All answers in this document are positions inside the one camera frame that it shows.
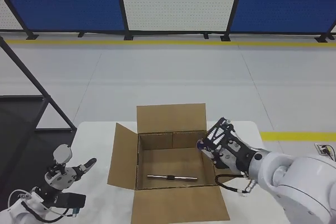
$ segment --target black metal frame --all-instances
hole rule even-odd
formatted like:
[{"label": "black metal frame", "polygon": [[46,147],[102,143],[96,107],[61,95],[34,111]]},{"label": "black metal frame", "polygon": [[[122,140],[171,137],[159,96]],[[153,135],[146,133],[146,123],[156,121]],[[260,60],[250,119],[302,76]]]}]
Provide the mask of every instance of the black metal frame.
[{"label": "black metal frame", "polygon": [[130,30],[128,27],[127,15],[125,12],[124,0],[119,0],[120,11],[122,14],[122,20],[124,25],[124,30],[29,30],[20,15],[17,13],[16,9],[10,2],[10,0],[4,0],[8,5],[11,12],[14,14],[23,30],[0,30],[0,32],[25,32],[28,35],[27,39],[36,39],[38,35],[33,34],[33,32],[76,32],[78,33],[78,38],[84,36],[85,33],[96,33],[96,34],[115,34],[124,35],[124,40],[133,40],[134,36],[148,36],[148,35],[172,35],[172,34],[202,34],[205,39],[209,39],[209,34],[223,34],[221,36],[222,41],[230,41],[230,34],[269,34],[269,35],[320,35],[320,37],[315,38],[318,42],[326,42],[326,38],[334,39],[332,35],[336,33],[331,33],[336,25],[336,20],[331,25],[329,30],[325,33],[323,32],[256,32],[256,31],[231,31],[231,26],[233,24],[235,13],[239,4],[239,0],[234,0],[229,21],[227,24],[226,31],[142,31],[142,30]]},{"label": "black metal frame", "polygon": [[[31,136],[34,132],[76,132],[77,128],[70,121],[70,119],[65,115],[62,109],[57,105],[57,103],[52,99],[52,97],[46,92],[39,81],[34,77],[34,75],[29,71],[29,69],[24,65],[24,63],[18,58],[18,56],[13,52],[13,50],[4,41],[3,37],[0,36],[0,47],[6,52],[6,54],[15,62],[19,69],[25,74],[25,76],[34,84],[34,86],[41,92],[42,95],[31,95],[31,96],[0,96],[0,101],[41,101],[39,112],[37,113],[35,119],[29,124],[27,132],[21,138],[18,143],[13,155],[11,156],[8,165],[5,167],[2,175],[0,176],[0,194],[4,189],[5,183],[7,182],[9,176],[14,171],[15,166],[19,162],[19,158],[22,156]],[[44,111],[48,105],[51,105],[57,113],[65,120],[65,122],[70,126],[70,128],[36,128],[42,118]]]},{"label": "black metal frame", "polygon": [[19,22],[20,26],[22,27],[24,32],[27,34],[26,40],[36,40],[36,38],[38,38],[38,35],[34,34],[32,31],[29,30],[29,28],[27,28],[27,26],[25,25],[24,21],[22,20],[22,18],[20,17],[18,12],[16,11],[16,9],[13,6],[13,4],[11,3],[11,1],[10,0],[4,0],[4,1],[7,5],[7,7],[9,7],[12,14],[15,16],[17,22]]},{"label": "black metal frame", "polygon": [[238,3],[239,3],[239,0],[234,0],[233,6],[231,7],[231,12],[230,12],[230,16],[229,16],[228,25],[226,27],[226,31],[225,31],[224,35],[220,37],[221,41],[230,41],[230,38],[229,38],[230,28],[233,25],[233,21],[234,21],[234,18],[235,18],[235,13],[236,13]]},{"label": "black metal frame", "polygon": [[127,15],[125,13],[125,7],[123,0],[119,0],[119,7],[121,9],[121,15],[124,25],[124,40],[133,40],[133,35],[130,33],[129,27],[128,27],[128,21],[127,21]]},{"label": "black metal frame", "polygon": [[331,31],[334,29],[335,26],[336,26],[336,19],[331,24],[331,27],[327,30],[327,32],[322,34],[318,38],[315,38],[315,40],[319,43],[327,43],[326,38],[329,38],[330,40],[334,40],[335,38],[332,36]]}]

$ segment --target black cable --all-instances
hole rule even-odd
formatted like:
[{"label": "black cable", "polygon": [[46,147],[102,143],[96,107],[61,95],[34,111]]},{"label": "black cable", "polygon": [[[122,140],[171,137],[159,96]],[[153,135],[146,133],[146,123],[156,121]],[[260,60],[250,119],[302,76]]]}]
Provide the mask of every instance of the black cable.
[{"label": "black cable", "polygon": [[[222,188],[225,188],[225,189],[227,189],[227,190],[230,190],[230,191],[232,191],[232,192],[237,192],[238,189],[236,189],[236,188],[232,188],[232,187],[227,186],[227,185],[224,185],[224,184],[222,184],[222,183],[220,183],[220,182],[218,181],[219,178],[222,178],[222,177],[224,177],[224,176],[229,177],[229,178],[243,178],[244,176],[243,176],[243,175],[240,175],[240,174],[219,174],[219,175],[216,175],[216,176],[215,176],[215,183],[216,183],[217,185],[219,185],[219,186],[221,186]],[[242,192],[243,194],[247,194],[247,193],[248,193],[246,190],[242,190],[241,192]]]},{"label": "black cable", "polygon": [[326,153],[328,156],[330,156],[330,158],[332,159],[332,161],[335,161],[336,162],[336,152],[335,152],[335,149],[334,147],[330,146],[330,148],[332,148],[332,151],[334,152],[334,157],[335,157],[335,160],[331,157],[331,152],[330,150],[327,148],[328,146],[330,146],[329,144],[324,144],[323,147],[325,147],[325,149],[323,149],[323,152]]},{"label": "black cable", "polygon": [[332,156],[331,155],[329,155],[329,156],[330,156],[331,160],[334,161],[334,159],[332,158]]},{"label": "black cable", "polygon": [[334,150],[334,147],[330,146],[332,148],[332,151],[334,152],[334,157],[335,157],[335,162],[336,162],[336,152]]},{"label": "black cable", "polygon": [[[27,204],[25,202],[21,202],[21,205],[28,211],[30,212],[37,220],[39,220],[40,222],[44,222],[44,223],[53,223],[53,222],[57,222],[59,221],[61,218],[63,218],[64,216],[60,216],[54,220],[44,220],[43,218],[41,218],[34,210],[32,210],[31,208],[29,208],[29,206],[27,206]],[[68,208],[66,209],[66,211],[64,211],[63,214],[66,214],[68,212]]]}]

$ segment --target blue partition wall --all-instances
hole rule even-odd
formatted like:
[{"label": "blue partition wall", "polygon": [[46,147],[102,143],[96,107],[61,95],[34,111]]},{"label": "blue partition wall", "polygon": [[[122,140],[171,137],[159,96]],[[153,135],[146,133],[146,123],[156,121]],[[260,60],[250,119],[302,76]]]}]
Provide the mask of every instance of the blue partition wall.
[{"label": "blue partition wall", "polygon": [[10,0],[30,30],[124,30],[118,0]]},{"label": "blue partition wall", "polygon": [[231,32],[327,32],[336,0],[239,0]]}]

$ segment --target white cable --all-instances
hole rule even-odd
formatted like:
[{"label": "white cable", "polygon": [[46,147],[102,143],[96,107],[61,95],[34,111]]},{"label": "white cable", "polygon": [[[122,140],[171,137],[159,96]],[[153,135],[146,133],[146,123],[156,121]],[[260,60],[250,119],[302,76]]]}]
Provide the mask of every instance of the white cable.
[{"label": "white cable", "polygon": [[[29,193],[29,192],[27,192],[27,191],[25,191],[25,190],[21,190],[21,189],[14,190],[13,192],[11,192],[11,194],[10,194],[10,196],[9,196],[9,199],[8,199],[8,201],[7,201],[7,208],[10,208],[10,198],[11,198],[12,194],[15,193],[15,192],[24,192],[24,193],[28,194],[29,196],[31,196],[31,198],[32,198],[32,194]],[[52,212],[52,213],[58,214],[59,216],[66,216],[66,217],[71,217],[71,216],[72,216],[71,214],[61,214],[61,213],[52,211],[50,208],[44,206],[41,202],[39,202],[39,203],[40,203],[46,210],[49,210],[49,211]]]}]

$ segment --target yellow floor line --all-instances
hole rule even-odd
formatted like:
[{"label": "yellow floor line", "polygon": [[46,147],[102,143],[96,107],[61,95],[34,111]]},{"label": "yellow floor line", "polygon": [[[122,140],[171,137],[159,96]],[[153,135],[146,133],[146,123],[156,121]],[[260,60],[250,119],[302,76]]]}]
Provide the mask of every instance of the yellow floor line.
[{"label": "yellow floor line", "polygon": [[260,132],[263,141],[336,142],[336,132]]},{"label": "yellow floor line", "polygon": [[194,40],[6,40],[9,44],[46,45],[233,45],[233,46],[284,46],[284,47],[328,47],[336,48],[336,43],[298,43],[265,41],[194,41]]}]

